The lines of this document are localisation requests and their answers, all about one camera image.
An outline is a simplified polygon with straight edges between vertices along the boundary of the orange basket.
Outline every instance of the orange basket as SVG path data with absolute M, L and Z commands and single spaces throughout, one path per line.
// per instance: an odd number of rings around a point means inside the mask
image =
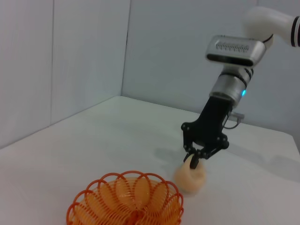
M 67 210 L 67 225 L 177 225 L 182 214 L 183 196 L 175 184 L 127 171 L 91 182 Z

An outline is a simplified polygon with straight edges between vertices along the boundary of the table surface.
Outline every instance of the table surface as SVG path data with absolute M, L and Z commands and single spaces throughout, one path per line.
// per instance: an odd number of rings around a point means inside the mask
M 0 224 L 64 225 L 76 194 L 106 173 L 172 180 L 185 157 L 180 126 L 197 117 L 114 97 L 0 150 Z M 225 133 L 230 147 L 204 161 L 207 183 L 184 196 L 182 224 L 300 224 L 293 138 L 245 124 Z

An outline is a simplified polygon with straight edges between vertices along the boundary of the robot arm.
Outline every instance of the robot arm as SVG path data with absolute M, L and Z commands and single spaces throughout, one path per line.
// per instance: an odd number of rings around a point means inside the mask
M 224 67 L 199 118 L 181 125 L 183 147 L 187 152 L 184 161 L 193 155 L 191 169 L 197 167 L 200 158 L 208 159 L 221 149 L 228 148 L 229 142 L 222 130 L 245 94 L 253 68 L 272 45 L 273 34 L 293 47 L 300 46 L 299 16 L 255 7 L 245 14 L 243 29 L 247 38 L 214 36 L 208 46 L 206 59 Z M 203 148 L 196 149 L 193 143 Z

